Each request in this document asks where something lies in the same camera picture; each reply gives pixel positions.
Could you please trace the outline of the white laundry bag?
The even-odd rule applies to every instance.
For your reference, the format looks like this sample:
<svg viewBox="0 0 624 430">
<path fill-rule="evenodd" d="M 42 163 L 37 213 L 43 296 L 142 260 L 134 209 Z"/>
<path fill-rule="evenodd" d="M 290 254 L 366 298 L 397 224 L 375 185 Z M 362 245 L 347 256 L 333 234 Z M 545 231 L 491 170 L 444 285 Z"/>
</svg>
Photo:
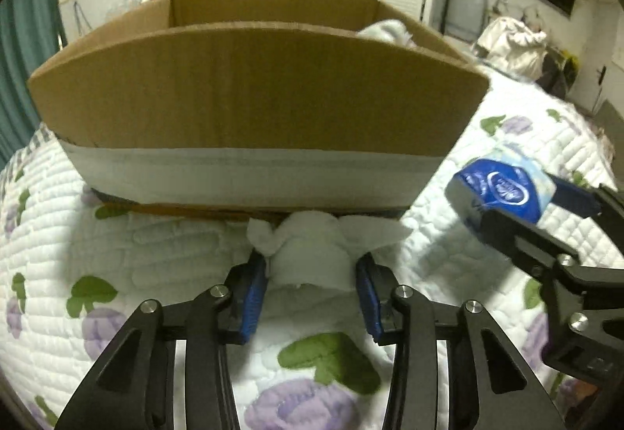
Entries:
<svg viewBox="0 0 624 430">
<path fill-rule="evenodd" d="M 498 17 L 473 44 L 474 51 L 501 72 L 536 80 L 541 77 L 548 35 L 523 21 Z"/>
</svg>

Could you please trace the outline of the teal left curtain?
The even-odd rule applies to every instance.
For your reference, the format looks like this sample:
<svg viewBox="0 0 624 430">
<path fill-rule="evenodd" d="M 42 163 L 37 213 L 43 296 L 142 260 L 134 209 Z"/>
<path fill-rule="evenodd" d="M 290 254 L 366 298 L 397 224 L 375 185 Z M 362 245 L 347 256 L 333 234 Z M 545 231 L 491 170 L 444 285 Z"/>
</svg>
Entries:
<svg viewBox="0 0 624 430">
<path fill-rule="evenodd" d="M 28 78 L 66 44 L 58 0 L 1 0 L 1 163 L 40 124 Z"/>
</svg>

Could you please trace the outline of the grey washing machine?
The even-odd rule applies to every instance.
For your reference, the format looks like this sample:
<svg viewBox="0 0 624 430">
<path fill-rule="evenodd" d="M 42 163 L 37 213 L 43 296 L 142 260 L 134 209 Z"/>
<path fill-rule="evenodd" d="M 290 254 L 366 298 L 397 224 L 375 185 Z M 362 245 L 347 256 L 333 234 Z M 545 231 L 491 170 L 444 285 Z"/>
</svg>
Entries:
<svg viewBox="0 0 624 430">
<path fill-rule="evenodd" d="M 473 43 L 486 26 L 488 0 L 446 0 L 443 34 Z"/>
</svg>

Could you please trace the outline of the blue tissue packet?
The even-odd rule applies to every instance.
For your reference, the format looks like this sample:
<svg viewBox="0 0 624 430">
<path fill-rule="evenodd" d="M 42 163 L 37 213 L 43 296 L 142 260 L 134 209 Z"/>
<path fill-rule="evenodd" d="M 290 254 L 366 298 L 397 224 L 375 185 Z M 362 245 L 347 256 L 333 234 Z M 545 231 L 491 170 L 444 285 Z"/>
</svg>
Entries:
<svg viewBox="0 0 624 430">
<path fill-rule="evenodd" d="M 510 144 L 468 162 L 448 182 L 445 196 L 462 223 L 478 235 L 490 209 L 502 209 L 536 224 L 555 190 L 541 164 L 520 146 Z"/>
</svg>

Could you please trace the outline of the white rolled socks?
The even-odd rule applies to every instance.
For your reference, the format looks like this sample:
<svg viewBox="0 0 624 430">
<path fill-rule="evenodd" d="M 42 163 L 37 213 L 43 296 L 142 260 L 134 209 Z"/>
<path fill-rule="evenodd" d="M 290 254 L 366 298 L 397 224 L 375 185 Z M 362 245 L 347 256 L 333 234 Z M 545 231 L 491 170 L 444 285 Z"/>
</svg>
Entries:
<svg viewBox="0 0 624 430">
<path fill-rule="evenodd" d="M 417 46 L 404 23 L 397 19 L 373 23 L 360 30 L 358 38 L 383 41 L 402 46 L 402 48 L 415 48 Z"/>
</svg>

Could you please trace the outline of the grey striped blanket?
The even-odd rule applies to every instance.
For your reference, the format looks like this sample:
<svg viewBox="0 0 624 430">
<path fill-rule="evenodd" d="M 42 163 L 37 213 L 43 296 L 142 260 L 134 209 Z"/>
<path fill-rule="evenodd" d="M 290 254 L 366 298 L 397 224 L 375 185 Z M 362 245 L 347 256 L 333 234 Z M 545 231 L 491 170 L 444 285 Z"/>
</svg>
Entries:
<svg viewBox="0 0 624 430">
<path fill-rule="evenodd" d="M 49 145 L 50 142 L 54 142 L 55 139 L 56 136 L 45 123 L 39 124 L 28 145 L 17 150 L 7 165 L 13 169 L 25 165 L 39 149 Z"/>
</svg>

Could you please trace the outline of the orange plush toy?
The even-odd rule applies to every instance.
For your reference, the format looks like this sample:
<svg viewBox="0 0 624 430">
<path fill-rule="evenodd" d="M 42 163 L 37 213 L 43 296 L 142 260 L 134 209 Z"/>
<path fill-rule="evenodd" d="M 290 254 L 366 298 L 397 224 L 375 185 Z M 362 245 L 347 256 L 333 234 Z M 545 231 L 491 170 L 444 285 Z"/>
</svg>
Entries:
<svg viewBox="0 0 624 430">
<path fill-rule="evenodd" d="M 588 382 L 575 378 L 564 379 L 558 389 L 557 403 L 568 427 L 580 421 L 598 394 L 599 389 Z"/>
</svg>

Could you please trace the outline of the white cloth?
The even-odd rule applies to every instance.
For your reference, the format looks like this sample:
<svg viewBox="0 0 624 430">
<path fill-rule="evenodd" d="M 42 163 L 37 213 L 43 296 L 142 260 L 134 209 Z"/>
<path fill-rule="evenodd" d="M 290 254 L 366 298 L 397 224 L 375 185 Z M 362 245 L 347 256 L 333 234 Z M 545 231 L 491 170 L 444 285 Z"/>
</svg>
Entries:
<svg viewBox="0 0 624 430">
<path fill-rule="evenodd" d="M 251 219 L 246 236 L 268 260 L 268 276 L 274 284 L 352 291 L 359 258 L 398 244 L 412 232 L 395 220 L 367 215 L 336 218 L 308 210 L 289 215 L 277 226 Z"/>
</svg>

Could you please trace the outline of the brown cardboard box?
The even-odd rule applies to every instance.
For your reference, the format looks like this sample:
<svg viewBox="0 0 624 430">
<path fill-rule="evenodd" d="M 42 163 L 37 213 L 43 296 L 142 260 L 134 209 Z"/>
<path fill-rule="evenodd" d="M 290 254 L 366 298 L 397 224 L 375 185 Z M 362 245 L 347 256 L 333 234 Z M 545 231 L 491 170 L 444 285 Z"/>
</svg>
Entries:
<svg viewBox="0 0 624 430">
<path fill-rule="evenodd" d="M 415 48 L 358 38 L 387 19 Z M 109 207 L 274 220 L 403 214 L 490 87 L 379 0 L 156 0 L 32 74 L 36 108 Z"/>
</svg>

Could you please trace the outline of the floral white quilt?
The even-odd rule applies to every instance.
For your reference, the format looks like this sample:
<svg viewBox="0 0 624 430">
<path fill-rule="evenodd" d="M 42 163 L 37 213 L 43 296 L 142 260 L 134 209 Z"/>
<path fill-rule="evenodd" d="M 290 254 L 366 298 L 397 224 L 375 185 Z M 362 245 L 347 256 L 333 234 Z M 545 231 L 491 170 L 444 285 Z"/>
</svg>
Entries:
<svg viewBox="0 0 624 430">
<path fill-rule="evenodd" d="M 568 377 L 541 361 L 547 318 L 537 282 L 480 244 L 445 198 L 473 158 L 518 145 L 583 187 L 613 185 L 602 138 L 570 103 L 497 72 L 476 114 L 404 215 L 413 229 L 376 260 L 433 300 L 481 301 L 558 410 Z M 98 354 L 145 299 L 165 304 L 221 282 L 250 253 L 240 223 L 108 211 L 55 139 L 1 170 L 1 379 L 34 429 L 53 428 Z M 245 429 L 376 429 L 392 348 L 366 333 L 358 299 L 272 286 L 248 345 L 229 350 Z"/>
</svg>

